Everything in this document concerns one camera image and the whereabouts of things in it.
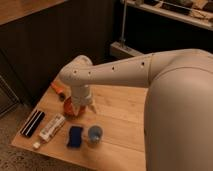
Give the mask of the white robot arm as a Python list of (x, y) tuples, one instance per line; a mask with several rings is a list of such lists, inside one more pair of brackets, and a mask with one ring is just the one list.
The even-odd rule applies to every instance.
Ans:
[(147, 171), (213, 171), (213, 54), (181, 49), (94, 65), (79, 55), (59, 72), (78, 110), (92, 85), (143, 87)]

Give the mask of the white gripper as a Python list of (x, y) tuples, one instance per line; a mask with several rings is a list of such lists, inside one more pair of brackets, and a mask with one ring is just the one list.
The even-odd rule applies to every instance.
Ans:
[(74, 115), (79, 115), (80, 106), (87, 106), (93, 112), (97, 113), (96, 106), (92, 103), (92, 93), (89, 85), (72, 86), (71, 100), (74, 106)]

